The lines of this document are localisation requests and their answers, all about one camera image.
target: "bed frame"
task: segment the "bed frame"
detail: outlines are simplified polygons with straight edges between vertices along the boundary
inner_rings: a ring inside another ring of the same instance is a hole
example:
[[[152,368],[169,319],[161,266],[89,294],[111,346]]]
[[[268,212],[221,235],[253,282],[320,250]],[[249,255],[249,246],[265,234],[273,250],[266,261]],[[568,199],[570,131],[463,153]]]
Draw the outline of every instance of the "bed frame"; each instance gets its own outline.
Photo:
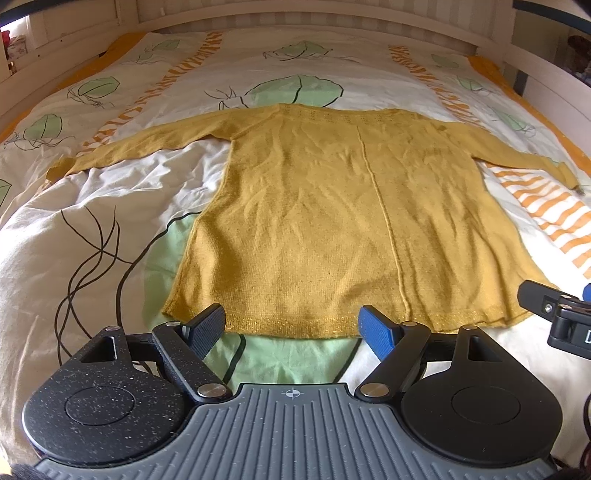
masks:
[[[0,60],[0,131],[123,33],[290,24],[478,53],[501,71],[512,66],[523,97],[591,155],[591,88],[511,43],[517,10],[591,33],[591,18],[573,0],[13,0],[0,24],[30,12],[30,52],[15,74]]]

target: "metal screw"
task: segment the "metal screw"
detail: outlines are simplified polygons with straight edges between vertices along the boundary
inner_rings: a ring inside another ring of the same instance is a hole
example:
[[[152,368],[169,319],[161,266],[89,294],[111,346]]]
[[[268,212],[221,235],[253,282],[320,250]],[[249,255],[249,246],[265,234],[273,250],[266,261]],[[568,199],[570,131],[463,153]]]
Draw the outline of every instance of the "metal screw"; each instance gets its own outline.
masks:
[[[388,395],[390,389],[383,383],[366,383],[361,385],[359,391],[364,397],[380,398]]]
[[[197,389],[197,393],[203,398],[219,398],[227,393],[228,389],[220,383],[206,383]]]

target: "wrinkled fabric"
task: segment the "wrinkled fabric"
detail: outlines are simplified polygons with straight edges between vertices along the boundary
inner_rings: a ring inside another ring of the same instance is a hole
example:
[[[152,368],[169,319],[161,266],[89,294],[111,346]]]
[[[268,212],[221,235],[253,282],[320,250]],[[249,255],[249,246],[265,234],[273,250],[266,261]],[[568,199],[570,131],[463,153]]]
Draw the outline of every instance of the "wrinkled fabric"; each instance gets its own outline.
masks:
[[[471,125],[287,104],[152,127],[79,157],[70,172],[207,135],[231,141],[230,157],[163,312],[188,321],[221,303],[236,333],[354,336],[363,304],[437,332],[519,322],[529,314],[518,286],[548,281],[475,159],[577,185],[570,170]]]

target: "black clip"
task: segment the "black clip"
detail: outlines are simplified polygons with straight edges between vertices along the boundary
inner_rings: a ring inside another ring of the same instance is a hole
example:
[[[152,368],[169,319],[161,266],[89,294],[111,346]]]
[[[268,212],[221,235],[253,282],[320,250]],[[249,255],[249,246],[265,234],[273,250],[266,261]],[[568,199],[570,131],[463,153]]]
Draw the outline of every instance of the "black clip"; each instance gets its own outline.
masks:
[[[531,280],[519,286],[517,300],[552,322],[548,345],[591,360],[591,303]]]

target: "black circular pad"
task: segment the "black circular pad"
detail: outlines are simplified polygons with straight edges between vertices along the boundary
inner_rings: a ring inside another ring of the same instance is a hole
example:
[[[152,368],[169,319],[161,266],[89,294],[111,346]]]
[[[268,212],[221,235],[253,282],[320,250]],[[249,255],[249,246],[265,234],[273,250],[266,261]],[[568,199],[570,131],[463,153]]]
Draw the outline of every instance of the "black circular pad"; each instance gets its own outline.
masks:
[[[185,415],[171,383],[116,361],[64,364],[25,405],[42,455],[74,465],[126,462],[165,442]]]
[[[134,396],[123,388],[90,387],[68,398],[66,413],[82,425],[107,425],[128,415],[134,403]]]
[[[513,393],[485,385],[460,390],[452,398],[452,407],[460,417],[484,425],[500,425],[513,420],[521,409]]]
[[[421,443],[463,463],[500,468],[544,458],[560,430],[560,406],[514,362],[454,360],[416,382],[401,402],[406,425]]]

